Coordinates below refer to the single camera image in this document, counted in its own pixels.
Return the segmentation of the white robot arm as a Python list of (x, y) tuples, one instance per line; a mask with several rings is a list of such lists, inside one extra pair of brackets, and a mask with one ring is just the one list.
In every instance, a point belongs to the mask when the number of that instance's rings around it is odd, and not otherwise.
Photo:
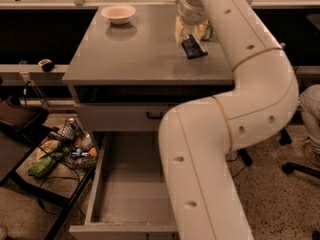
[(170, 109), (159, 153), (181, 240), (254, 240), (226, 154), (270, 138), (291, 120), (298, 83), (281, 45), (245, 0), (180, 0), (181, 16), (210, 21), (233, 90)]

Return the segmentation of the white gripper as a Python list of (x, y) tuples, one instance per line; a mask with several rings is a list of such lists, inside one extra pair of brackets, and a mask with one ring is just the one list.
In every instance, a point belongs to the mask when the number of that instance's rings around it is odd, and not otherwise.
[(194, 27), (194, 35), (198, 40), (203, 40), (206, 37), (207, 14), (200, 0), (179, 0), (178, 13), (179, 16), (176, 17), (175, 21), (175, 40), (177, 44), (181, 44), (187, 37), (188, 24), (197, 24)]

